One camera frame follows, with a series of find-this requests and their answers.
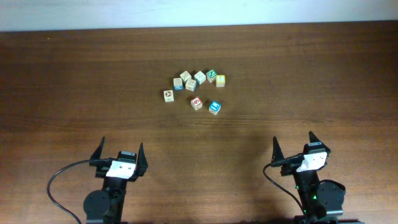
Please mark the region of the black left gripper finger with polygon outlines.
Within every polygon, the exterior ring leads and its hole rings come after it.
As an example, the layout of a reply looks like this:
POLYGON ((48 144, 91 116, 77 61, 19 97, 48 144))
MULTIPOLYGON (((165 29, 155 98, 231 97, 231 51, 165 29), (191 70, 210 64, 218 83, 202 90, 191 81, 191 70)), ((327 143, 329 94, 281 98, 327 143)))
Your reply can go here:
POLYGON ((137 176, 142 177, 148 168, 146 156, 144 154, 144 145, 141 143, 136 163, 137 176))
POLYGON ((105 142, 105 137, 103 136, 99 146, 95 149, 94 153, 90 157, 90 166, 96 166, 96 164, 101 160, 101 153, 103 150, 105 142))

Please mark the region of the wooden block blue L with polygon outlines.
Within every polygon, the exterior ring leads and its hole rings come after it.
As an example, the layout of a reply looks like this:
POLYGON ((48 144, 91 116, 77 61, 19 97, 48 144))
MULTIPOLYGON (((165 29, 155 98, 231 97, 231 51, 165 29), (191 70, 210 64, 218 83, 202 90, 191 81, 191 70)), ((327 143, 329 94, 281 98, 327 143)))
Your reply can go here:
POLYGON ((217 115, 220 112, 221 104, 217 101, 212 101, 209 106, 209 112, 213 115, 217 115))

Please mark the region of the wooden block red 6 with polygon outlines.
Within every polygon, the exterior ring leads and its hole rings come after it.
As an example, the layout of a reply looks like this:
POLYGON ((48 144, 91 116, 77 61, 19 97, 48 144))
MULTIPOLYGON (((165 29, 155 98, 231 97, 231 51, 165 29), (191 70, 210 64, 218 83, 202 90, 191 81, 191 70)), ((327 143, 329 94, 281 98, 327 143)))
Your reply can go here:
POLYGON ((191 104, 191 106, 193 107, 193 109, 196 111, 196 110, 199 110, 200 108, 202 108, 203 107, 203 102, 202 102, 202 100, 197 96, 197 97, 194 97, 191 101, 190 101, 190 104, 191 104))

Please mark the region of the wooden block yellow letter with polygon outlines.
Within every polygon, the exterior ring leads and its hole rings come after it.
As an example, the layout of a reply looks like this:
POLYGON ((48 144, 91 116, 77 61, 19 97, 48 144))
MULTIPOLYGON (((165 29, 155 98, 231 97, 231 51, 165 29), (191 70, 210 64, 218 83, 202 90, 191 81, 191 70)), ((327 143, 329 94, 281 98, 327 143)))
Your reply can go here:
POLYGON ((224 75, 217 75, 216 76, 216 86, 217 87, 224 87, 226 83, 226 79, 224 75))

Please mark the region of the wooden block green N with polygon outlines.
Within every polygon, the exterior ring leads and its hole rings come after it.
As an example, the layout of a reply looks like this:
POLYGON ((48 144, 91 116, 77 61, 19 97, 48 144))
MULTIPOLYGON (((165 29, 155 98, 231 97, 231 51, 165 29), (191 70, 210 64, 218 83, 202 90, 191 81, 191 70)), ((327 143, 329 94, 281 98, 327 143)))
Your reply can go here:
POLYGON ((216 80, 216 76, 218 74, 216 73, 215 70, 209 70, 206 72, 206 79, 210 82, 213 83, 216 80))

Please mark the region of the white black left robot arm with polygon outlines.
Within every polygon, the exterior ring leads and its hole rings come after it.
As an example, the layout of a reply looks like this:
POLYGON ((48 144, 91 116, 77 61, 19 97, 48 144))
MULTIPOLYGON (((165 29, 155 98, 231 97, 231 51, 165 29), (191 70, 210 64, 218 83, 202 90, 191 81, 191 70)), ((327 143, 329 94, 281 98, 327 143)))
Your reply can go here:
POLYGON ((148 168, 142 144, 137 153, 120 151, 116 158, 104 159, 101 157, 104 140, 89 161, 89 165, 96 168, 95 177, 103 179, 103 186, 89 193, 83 202, 87 223, 121 223, 127 183, 135 182, 148 168))

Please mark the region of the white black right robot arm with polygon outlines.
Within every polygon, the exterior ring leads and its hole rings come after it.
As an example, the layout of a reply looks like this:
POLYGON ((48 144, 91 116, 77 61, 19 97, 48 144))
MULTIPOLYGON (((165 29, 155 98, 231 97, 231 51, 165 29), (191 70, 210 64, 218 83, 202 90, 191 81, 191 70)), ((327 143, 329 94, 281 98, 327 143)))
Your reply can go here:
POLYGON ((299 205, 302 214, 294 217, 294 223, 359 223, 358 220, 339 219, 343 214, 346 187, 334 180, 319 179, 317 172, 327 165, 331 150, 313 132, 310 131, 308 136, 309 143, 304 145, 303 152, 290 157, 284 157, 274 136, 271 163, 264 166, 280 167, 281 176, 293 176, 298 197, 269 176, 266 176, 266 179, 291 196, 299 205))

